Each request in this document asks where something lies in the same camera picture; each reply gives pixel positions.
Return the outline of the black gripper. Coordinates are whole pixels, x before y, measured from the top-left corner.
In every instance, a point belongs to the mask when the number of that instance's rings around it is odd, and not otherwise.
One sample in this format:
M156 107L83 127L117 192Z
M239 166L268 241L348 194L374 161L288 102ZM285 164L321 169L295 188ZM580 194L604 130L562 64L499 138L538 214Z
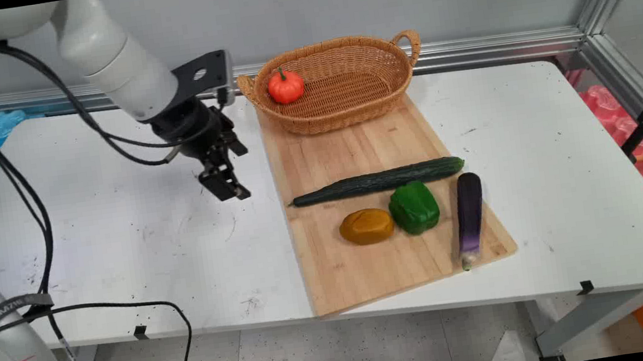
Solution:
M231 119L220 107L208 107L198 98L191 98L152 118L151 124L160 139L180 146L181 154L202 162L199 182L218 200L250 197L251 192L233 172L230 159L230 152L238 157L249 150L232 132Z

